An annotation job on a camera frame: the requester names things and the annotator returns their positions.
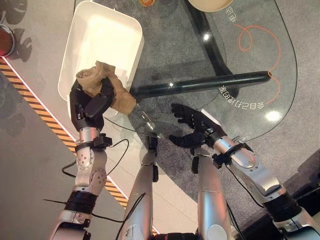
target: white tray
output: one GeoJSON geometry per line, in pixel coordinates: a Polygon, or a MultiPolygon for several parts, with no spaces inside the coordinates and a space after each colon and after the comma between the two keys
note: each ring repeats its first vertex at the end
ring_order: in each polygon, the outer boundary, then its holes
{"type": "MultiPolygon", "coordinates": [[[[121,12],[92,1],[75,9],[58,82],[60,96],[68,101],[76,73],[96,61],[115,66],[115,74],[129,90],[144,46],[140,23],[121,12]]],[[[109,108],[103,115],[115,116],[109,108]]]]}

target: orange line drawing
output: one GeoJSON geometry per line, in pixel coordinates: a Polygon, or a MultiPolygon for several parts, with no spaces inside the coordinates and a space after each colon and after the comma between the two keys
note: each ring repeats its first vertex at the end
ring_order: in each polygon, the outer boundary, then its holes
{"type": "Polygon", "coordinates": [[[266,33],[270,34],[274,38],[274,40],[275,40],[275,42],[276,42],[276,44],[278,46],[278,57],[277,57],[277,60],[276,60],[275,64],[268,70],[268,75],[270,76],[270,78],[275,80],[275,82],[277,83],[277,92],[276,92],[275,96],[271,100],[266,102],[266,104],[269,104],[269,103],[273,102],[278,97],[278,95],[280,93],[280,89],[281,89],[281,84],[280,84],[279,80],[276,77],[272,76],[272,74],[271,74],[272,70],[275,69],[275,67],[278,65],[278,63],[280,61],[280,58],[281,58],[281,54],[282,53],[281,53],[280,43],[279,43],[276,35],[272,31],[270,31],[269,29],[267,29],[265,27],[262,27],[262,26],[259,26],[259,25],[249,25],[247,27],[243,27],[243,26],[241,26],[239,24],[235,24],[235,26],[242,29],[242,31],[241,31],[241,33],[239,35],[239,38],[238,38],[238,45],[239,45],[239,48],[240,48],[240,50],[242,52],[246,52],[249,49],[251,49],[251,47],[252,47],[253,38],[252,38],[252,35],[251,35],[250,31],[249,31],[249,29],[252,29],[252,28],[261,29],[261,30],[265,31],[266,33]],[[249,38],[250,38],[250,45],[247,48],[243,48],[242,45],[241,45],[241,39],[243,37],[244,32],[246,32],[248,34],[249,38]]]}

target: crumpled fabric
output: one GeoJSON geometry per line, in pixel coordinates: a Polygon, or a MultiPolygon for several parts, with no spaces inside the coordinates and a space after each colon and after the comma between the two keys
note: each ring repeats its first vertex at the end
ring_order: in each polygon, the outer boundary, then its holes
{"type": "Polygon", "coordinates": [[[95,66],[78,72],[75,76],[83,91],[90,97],[100,93],[101,80],[109,78],[114,92],[111,108],[125,115],[132,112],[137,104],[136,99],[123,87],[122,82],[115,75],[116,67],[104,62],[96,61],[95,66]]]}

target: orange cup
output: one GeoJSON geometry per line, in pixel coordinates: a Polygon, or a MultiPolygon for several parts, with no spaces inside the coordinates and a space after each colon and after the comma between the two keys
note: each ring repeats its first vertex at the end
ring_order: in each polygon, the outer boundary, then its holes
{"type": "Polygon", "coordinates": [[[152,4],[155,3],[156,0],[139,0],[142,6],[150,7],[152,4]]]}
{"type": "Polygon", "coordinates": [[[10,34],[0,27],[0,56],[7,55],[11,51],[13,44],[10,34]]]}

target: robotic arm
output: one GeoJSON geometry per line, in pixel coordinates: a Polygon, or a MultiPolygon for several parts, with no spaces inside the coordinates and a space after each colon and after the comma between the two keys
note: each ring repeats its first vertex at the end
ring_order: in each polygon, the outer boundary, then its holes
{"type": "Polygon", "coordinates": [[[177,146],[198,148],[207,144],[220,154],[213,155],[213,164],[222,164],[243,180],[253,198],[263,205],[273,224],[287,239],[320,240],[320,226],[307,211],[286,191],[271,172],[265,168],[256,154],[245,143],[235,143],[223,131],[220,124],[204,110],[196,111],[181,104],[172,104],[179,123],[186,123],[194,132],[183,137],[169,136],[177,146]]]}
{"type": "Polygon", "coordinates": [[[78,81],[75,81],[69,96],[71,121],[79,132],[77,142],[77,175],[72,193],[61,211],[49,237],[50,240],[89,240],[91,213],[96,199],[107,181],[106,147],[112,139],[100,133],[104,126],[102,114],[112,104],[113,87],[108,78],[102,80],[100,93],[88,96],[78,81]]]}

